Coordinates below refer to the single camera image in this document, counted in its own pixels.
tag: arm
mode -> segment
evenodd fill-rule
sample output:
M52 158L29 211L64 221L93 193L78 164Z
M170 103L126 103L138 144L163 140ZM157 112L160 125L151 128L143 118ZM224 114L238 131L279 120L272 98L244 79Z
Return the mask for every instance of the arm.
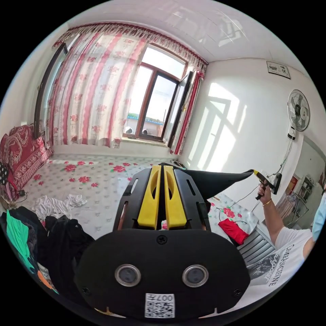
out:
M260 201L263 204L265 223L269 236L271 237L272 243L275 244L279 232L284 227L283 221L271 200L271 190L269 186L264 190L263 185L260 184L258 194L261 195Z

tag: handle grip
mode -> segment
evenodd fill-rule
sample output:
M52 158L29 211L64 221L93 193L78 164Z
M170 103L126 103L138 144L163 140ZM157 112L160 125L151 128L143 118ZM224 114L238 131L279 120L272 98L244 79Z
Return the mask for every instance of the handle grip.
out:
M265 184L264 182L262 182L261 180L259 180L262 184L263 184L263 189L265 190L266 189L266 186L268 186L268 183ZM260 198L262 197L262 195L258 194L257 197L255 197L256 200L259 200Z

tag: fan grille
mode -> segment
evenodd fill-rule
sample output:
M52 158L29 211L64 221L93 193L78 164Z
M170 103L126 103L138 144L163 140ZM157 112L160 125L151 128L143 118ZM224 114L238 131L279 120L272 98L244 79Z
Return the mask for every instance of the fan grille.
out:
M306 97L301 91L295 89L288 100L288 115L292 126L297 131L307 129L310 121L310 110Z

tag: face mask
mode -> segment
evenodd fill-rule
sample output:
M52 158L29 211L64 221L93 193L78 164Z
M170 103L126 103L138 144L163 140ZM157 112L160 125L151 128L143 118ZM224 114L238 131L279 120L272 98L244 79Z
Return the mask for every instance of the face mask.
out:
M326 219L326 193L323 194L312 224L312 238L316 241Z

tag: red cloth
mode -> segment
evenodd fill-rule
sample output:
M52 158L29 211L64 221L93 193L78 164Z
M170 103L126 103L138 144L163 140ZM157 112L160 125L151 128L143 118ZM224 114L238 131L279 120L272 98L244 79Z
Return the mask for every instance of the red cloth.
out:
M249 237L249 234L239 228L236 222L230 221L228 218L219 222L218 225L239 245L243 245L244 241Z
M53 155L52 149L46 149L44 139L34 139L32 125L12 128L0 142L0 161L9 170L8 182L15 200L18 192L33 177L35 172Z

